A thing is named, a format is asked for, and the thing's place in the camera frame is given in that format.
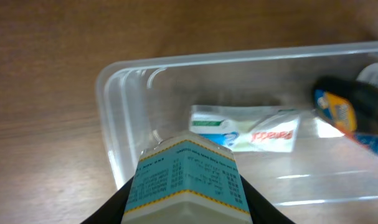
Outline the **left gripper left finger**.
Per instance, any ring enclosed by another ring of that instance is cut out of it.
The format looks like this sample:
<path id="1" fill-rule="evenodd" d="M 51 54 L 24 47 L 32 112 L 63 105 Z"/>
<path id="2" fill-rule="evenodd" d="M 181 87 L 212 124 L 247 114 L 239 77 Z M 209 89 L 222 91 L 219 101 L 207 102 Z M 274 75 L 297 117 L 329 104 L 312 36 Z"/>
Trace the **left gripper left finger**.
<path id="1" fill-rule="evenodd" d="M 133 177 L 81 224 L 121 224 Z"/>

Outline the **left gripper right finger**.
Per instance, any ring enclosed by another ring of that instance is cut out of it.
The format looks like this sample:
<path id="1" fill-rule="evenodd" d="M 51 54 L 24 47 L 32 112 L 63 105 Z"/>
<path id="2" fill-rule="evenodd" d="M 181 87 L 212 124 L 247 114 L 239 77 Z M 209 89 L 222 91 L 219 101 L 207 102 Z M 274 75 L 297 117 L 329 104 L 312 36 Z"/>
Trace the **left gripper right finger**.
<path id="1" fill-rule="evenodd" d="M 240 176 L 253 224 L 295 224 Z"/>

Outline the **gold lid small jar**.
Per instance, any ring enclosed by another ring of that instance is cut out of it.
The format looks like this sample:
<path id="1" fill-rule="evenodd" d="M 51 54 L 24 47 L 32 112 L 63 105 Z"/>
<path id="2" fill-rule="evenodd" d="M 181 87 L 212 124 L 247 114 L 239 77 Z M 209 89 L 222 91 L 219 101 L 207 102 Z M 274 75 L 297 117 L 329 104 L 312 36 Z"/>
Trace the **gold lid small jar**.
<path id="1" fill-rule="evenodd" d="M 251 223 L 233 152 L 183 132 L 139 158 L 122 223 Z"/>

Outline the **white Panadol box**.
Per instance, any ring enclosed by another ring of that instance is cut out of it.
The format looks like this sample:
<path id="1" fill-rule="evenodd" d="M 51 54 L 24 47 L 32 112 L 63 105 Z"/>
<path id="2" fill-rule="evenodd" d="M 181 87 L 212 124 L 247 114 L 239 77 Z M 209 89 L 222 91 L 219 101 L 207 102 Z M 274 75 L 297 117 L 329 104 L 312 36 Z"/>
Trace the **white Panadol box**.
<path id="1" fill-rule="evenodd" d="M 233 152 L 290 153 L 300 112 L 281 106 L 191 106 L 189 130 Z"/>

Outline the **dark bottle white cap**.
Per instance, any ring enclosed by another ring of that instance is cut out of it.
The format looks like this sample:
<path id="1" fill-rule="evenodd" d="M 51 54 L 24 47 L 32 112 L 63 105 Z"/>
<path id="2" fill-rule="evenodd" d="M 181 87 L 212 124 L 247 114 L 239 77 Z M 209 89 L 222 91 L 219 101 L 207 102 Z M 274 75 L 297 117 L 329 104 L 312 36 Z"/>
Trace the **dark bottle white cap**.
<path id="1" fill-rule="evenodd" d="M 325 76 L 312 87 L 318 116 L 378 155 L 378 88 L 357 80 Z"/>

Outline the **white dropper bottle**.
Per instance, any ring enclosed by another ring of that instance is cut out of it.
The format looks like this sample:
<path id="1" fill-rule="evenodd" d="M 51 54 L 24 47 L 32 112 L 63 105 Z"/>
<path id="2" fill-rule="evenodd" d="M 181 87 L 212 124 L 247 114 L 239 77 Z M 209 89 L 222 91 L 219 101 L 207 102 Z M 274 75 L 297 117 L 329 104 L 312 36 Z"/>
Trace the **white dropper bottle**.
<path id="1" fill-rule="evenodd" d="M 356 80 L 378 88 L 378 63 L 373 63 L 363 69 Z"/>

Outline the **clear plastic container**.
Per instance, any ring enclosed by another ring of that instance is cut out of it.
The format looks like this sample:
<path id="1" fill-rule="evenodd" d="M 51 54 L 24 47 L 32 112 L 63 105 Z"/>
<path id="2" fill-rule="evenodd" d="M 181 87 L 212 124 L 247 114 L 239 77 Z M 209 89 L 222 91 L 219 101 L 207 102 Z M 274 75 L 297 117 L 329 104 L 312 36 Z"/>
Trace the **clear plastic container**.
<path id="1" fill-rule="evenodd" d="M 378 41 L 116 62 L 114 223 L 378 223 Z"/>

